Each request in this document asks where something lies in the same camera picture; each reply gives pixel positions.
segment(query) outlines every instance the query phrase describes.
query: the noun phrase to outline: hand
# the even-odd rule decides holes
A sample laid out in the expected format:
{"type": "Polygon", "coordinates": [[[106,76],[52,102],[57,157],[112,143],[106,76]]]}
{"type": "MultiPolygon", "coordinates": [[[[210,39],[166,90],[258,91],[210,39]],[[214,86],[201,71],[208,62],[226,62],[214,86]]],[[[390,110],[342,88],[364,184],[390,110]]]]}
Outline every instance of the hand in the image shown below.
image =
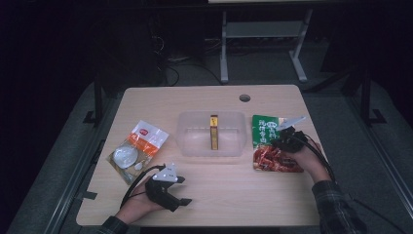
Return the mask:
{"type": "Polygon", "coordinates": [[[143,216],[158,210],[163,207],[149,200],[145,193],[145,183],[149,177],[144,179],[131,193],[131,197],[125,205],[116,213],[116,217],[126,224],[131,224],[138,221],[143,216]]]}
{"type": "MultiPolygon", "coordinates": [[[[314,143],[309,140],[309,143],[314,147],[315,150],[320,148],[319,143],[314,143]]],[[[308,172],[313,179],[314,183],[317,183],[321,180],[331,180],[330,175],[328,174],[325,167],[322,165],[321,161],[317,155],[309,149],[306,145],[296,153],[283,152],[283,154],[291,159],[294,159],[298,165],[304,171],[308,172]]]]}

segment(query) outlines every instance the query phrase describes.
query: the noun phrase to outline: sleeve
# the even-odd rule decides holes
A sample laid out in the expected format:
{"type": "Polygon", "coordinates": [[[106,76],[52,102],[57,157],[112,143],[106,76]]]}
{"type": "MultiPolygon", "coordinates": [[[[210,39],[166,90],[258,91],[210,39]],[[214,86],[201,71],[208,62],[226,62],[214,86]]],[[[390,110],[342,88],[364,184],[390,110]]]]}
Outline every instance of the sleeve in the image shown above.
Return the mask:
{"type": "Polygon", "coordinates": [[[115,216],[110,216],[97,230],[97,234],[125,234],[129,227],[115,216]]]}
{"type": "Polygon", "coordinates": [[[319,210],[321,233],[368,233],[367,226],[346,202],[340,187],[332,181],[320,181],[313,186],[319,210]]]}

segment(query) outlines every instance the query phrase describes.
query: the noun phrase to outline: food package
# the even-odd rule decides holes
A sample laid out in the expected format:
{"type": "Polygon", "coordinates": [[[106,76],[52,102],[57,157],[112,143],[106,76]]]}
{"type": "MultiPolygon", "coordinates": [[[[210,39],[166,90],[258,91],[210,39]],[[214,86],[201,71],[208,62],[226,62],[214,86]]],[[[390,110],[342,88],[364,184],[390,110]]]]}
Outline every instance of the food package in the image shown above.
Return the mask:
{"type": "Polygon", "coordinates": [[[295,160],[286,157],[277,147],[271,144],[272,139],[280,137],[276,130],[284,118],[253,115],[252,146],[253,168],[258,171],[302,173],[304,170],[295,160]]]}
{"type": "Polygon", "coordinates": [[[127,184],[148,166],[169,134],[140,120],[123,143],[107,158],[127,184]]]}

